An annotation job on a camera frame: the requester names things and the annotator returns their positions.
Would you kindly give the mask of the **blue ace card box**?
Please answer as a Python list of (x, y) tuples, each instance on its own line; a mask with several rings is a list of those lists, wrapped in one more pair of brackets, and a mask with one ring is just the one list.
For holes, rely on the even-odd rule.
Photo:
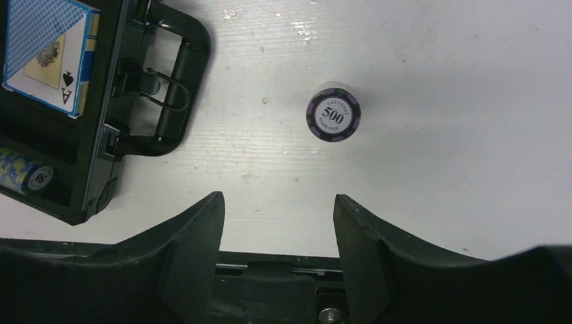
[(100, 13), (79, 1), (9, 1), (3, 87), (81, 116)]

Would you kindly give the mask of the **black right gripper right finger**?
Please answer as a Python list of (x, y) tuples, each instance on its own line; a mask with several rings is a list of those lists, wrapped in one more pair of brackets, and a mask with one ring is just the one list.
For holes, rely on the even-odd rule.
[(431, 244), (345, 194), (333, 221), (353, 323), (570, 323), (571, 247), (495, 261)]

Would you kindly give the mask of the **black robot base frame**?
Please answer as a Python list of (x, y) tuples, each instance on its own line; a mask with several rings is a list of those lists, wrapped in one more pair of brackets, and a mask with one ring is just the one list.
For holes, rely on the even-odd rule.
[(220, 252), (207, 323), (350, 323), (338, 258)]

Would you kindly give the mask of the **yellow-blue chip stack bottom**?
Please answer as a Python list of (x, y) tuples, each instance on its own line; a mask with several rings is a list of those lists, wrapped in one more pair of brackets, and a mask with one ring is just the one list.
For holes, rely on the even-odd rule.
[(23, 195), (46, 189), (56, 177), (50, 165), (1, 146), (1, 186)]

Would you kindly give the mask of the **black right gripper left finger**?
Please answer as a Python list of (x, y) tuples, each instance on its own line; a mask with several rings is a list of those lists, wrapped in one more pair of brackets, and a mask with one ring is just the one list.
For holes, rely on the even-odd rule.
[(225, 219), (213, 192), (87, 256), (1, 243), (2, 323), (204, 323)]

